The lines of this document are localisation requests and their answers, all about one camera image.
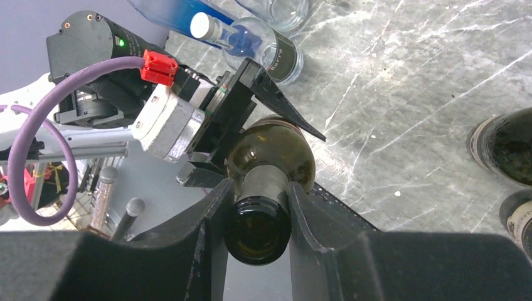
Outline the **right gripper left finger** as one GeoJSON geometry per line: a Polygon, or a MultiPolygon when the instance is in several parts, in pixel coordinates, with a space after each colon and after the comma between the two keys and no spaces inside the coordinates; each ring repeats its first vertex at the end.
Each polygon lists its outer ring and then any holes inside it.
{"type": "Polygon", "coordinates": [[[1,233],[2,300],[222,300],[225,179],[201,201],[124,242],[86,231],[1,233]]]}

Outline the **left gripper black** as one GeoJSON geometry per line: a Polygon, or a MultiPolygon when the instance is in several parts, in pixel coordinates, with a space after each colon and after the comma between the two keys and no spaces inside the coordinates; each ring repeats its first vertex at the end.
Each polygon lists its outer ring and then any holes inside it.
{"type": "Polygon", "coordinates": [[[215,83],[195,71],[183,72],[183,156],[187,162],[176,180],[184,187],[214,188],[225,178],[225,158],[256,105],[325,142],[289,102],[265,68],[245,58],[234,74],[225,72],[215,83]]]}

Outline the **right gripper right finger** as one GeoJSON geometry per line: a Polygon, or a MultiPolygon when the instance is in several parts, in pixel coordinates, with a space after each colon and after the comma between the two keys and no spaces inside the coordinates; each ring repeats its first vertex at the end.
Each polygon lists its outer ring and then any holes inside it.
{"type": "Polygon", "coordinates": [[[531,264],[490,234],[382,232],[289,186],[294,300],[530,300],[531,264]]]}

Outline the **dark wine bottle front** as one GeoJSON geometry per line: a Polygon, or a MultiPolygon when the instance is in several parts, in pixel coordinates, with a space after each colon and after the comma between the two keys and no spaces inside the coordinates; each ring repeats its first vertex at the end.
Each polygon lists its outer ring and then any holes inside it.
{"type": "Polygon", "coordinates": [[[291,235],[289,183],[306,193],[316,163],[300,128],[278,115],[266,116],[238,137],[227,157],[235,201],[225,220],[225,245],[247,265],[267,265],[285,251],[291,235]]]}

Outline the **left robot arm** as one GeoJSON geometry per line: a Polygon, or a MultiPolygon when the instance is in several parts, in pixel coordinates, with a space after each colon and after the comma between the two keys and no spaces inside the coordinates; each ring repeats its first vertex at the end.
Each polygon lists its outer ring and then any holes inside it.
{"type": "Polygon", "coordinates": [[[189,161],[178,175],[188,187],[216,186],[224,177],[241,180],[259,166],[273,165],[290,181],[310,190],[315,181],[315,160],[305,138],[276,140],[273,147],[252,147],[243,134],[243,123],[259,101],[275,113],[280,125],[290,125],[302,135],[324,136],[311,126],[279,88],[273,67],[264,68],[244,57],[236,72],[224,82],[182,64],[162,48],[93,11],[67,17],[61,30],[46,40],[53,84],[53,108],[47,120],[82,129],[135,128],[147,112],[157,88],[194,108],[203,119],[192,138],[183,131],[156,132],[169,139],[168,150],[146,151],[166,161],[185,153],[208,155],[204,162],[189,161]]]}

